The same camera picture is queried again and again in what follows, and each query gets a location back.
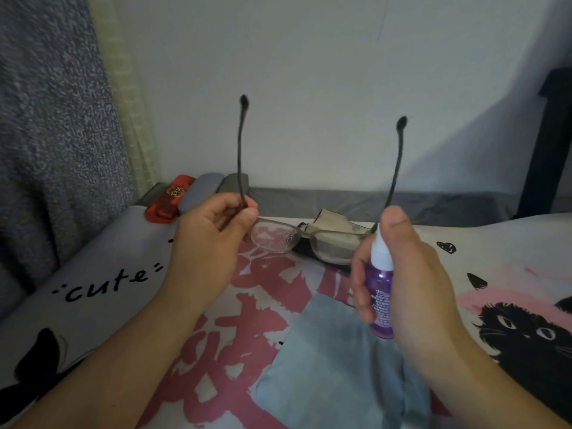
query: person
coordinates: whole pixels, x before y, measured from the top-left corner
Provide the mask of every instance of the person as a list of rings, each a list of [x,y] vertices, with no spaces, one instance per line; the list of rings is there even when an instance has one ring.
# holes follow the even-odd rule
[[[183,215],[160,290],[136,316],[46,394],[13,428],[133,428],[198,317],[230,282],[258,206],[216,194]],[[457,421],[469,429],[566,428],[506,375],[461,323],[453,287],[432,247],[396,206],[380,230],[394,260],[390,316],[395,340]],[[357,313],[374,321],[364,286],[372,238],[352,261]]]

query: eyeglasses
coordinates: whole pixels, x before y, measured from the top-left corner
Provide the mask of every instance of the eyeglasses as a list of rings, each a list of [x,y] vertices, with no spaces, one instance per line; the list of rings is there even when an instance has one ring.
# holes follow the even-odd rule
[[[239,182],[240,197],[243,208],[248,204],[244,198],[242,185],[242,136],[244,120],[249,107],[249,100],[246,95],[240,97],[240,124],[238,138],[237,176]],[[407,125],[407,117],[401,117],[397,122],[397,134],[399,136],[399,152],[397,154],[397,164],[391,182],[389,195],[387,196],[385,207],[391,204],[397,183],[397,175],[401,166],[403,155],[403,131]],[[377,223],[367,233],[345,233],[342,231],[318,230],[307,233],[302,229],[286,223],[258,218],[251,229],[250,237],[252,242],[260,249],[271,253],[288,253],[300,241],[300,238],[309,238],[312,251],[317,258],[324,262],[336,265],[349,265],[355,250],[361,241],[369,234],[377,230]]]

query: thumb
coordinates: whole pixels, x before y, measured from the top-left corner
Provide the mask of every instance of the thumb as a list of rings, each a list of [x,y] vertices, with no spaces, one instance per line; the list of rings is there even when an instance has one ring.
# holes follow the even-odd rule
[[[239,245],[240,241],[243,240],[244,235],[252,229],[256,218],[258,218],[258,209],[242,209],[232,218],[231,222],[228,223],[226,229],[223,230],[223,235],[234,241],[236,245]]]
[[[383,211],[379,230],[396,269],[406,267],[422,256],[419,235],[399,206],[389,206]]]

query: purple spray bottle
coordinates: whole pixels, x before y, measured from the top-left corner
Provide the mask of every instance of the purple spray bottle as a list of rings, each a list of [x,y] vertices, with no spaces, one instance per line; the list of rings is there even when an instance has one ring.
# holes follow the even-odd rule
[[[375,322],[369,324],[369,329],[382,339],[393,339],[390,319],[392,279],[393,260],[377,227],[375,241],[371,246],[371,262],[366,266],[366,288],[371,295],[371,305],[375,310]]]

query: wall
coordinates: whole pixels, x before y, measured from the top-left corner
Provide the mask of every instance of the wall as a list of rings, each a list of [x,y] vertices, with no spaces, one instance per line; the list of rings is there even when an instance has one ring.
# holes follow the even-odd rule
[[[253,186],[519,193],[572,0],[114,0],[162,173]],[[572,180],[561,191],[572,193]]]

